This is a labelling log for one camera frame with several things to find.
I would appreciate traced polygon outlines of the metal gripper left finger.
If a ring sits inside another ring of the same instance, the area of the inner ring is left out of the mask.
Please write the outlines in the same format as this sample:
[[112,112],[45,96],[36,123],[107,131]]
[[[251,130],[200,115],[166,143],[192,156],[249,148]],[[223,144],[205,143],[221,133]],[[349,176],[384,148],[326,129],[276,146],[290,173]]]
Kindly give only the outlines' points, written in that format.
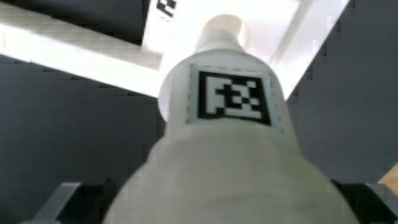
[[24,224],[61,224],[59,216],[80,186],[80,182],[61,183],[34,218]]

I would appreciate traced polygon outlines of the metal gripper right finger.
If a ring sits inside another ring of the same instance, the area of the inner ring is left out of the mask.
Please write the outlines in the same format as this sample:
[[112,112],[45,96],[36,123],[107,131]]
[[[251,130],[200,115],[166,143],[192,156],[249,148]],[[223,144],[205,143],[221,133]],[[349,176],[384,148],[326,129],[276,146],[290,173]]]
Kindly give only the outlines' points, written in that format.
[[372,191],[370,224],[398,224],[398,195],[383,184],[367,184]]

